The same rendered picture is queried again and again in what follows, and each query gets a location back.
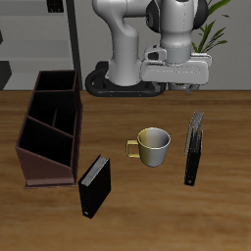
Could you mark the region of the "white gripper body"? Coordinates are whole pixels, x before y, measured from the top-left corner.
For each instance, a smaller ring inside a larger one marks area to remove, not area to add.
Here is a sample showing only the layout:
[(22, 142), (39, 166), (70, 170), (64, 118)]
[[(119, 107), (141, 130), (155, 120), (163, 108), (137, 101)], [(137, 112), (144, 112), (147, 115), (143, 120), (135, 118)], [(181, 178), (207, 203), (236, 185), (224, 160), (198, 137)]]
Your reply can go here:
[(206, 84), (212, 57), (206, 53), (192, 53), (190, 59), (179, 65), (167, 65), (161, 61), (144, 60), (140, 78), (144, 81)]

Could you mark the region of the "black book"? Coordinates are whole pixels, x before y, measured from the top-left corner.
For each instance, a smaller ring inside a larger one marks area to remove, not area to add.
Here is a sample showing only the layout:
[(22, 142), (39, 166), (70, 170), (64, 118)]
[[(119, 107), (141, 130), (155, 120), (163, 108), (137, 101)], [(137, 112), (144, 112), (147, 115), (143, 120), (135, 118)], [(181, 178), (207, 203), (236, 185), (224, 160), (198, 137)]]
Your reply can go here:
[(92, 219), (111, 191), (110, 159), (99, 155), (78, 181), (82, 214)]
[(195, 183), (202, 149), (203, 130), (201, 129), (203, 112), (195, 111), (188, 127), (184, 153), (187, 155), (184, 184)]

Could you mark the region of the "dark brown desk caddy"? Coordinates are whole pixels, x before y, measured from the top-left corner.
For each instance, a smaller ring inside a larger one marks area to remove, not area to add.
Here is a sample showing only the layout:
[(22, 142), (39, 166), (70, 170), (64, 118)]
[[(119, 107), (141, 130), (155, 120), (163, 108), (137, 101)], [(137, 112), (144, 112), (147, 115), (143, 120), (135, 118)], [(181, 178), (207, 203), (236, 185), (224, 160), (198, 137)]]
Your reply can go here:
[(77, 72), (41, 71), (16, 143), (27, 188), (76, 185), (81, 115)]

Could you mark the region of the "yellow and white mug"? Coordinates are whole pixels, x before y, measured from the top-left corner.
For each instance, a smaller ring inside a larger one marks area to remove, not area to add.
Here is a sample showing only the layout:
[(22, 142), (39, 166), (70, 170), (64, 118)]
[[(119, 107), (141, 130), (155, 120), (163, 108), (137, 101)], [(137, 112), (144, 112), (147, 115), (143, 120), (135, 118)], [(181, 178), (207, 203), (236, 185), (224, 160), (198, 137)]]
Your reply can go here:
[[(139, 132), (136, 140), (128, 140), (125, 145), (126, 155), (138, 158), (148, 167), (158, 167), (163, 164), (169, 145), (170, 135), (161, 128), (147, 127)], [(138, 154), (130, 153), (129, 145), (138, 146)]]

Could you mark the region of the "flat black base plate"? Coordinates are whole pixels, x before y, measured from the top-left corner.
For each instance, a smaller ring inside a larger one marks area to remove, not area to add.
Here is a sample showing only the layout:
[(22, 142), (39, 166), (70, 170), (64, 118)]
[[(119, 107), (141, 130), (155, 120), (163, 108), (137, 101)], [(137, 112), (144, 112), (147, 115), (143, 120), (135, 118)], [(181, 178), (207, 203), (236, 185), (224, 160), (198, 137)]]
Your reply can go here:
[(153, 81), (141, 81), (136, 85), (119, 86), (105, 78), (109, 69), (107, 61), (98, 62), (95, 70), (85, 79), (85, 88), (89, 94), (97, 97), (154, 97), (161, 95), (166, 90), (164, 82), (160, 84), (160, 92), (155, 92)]

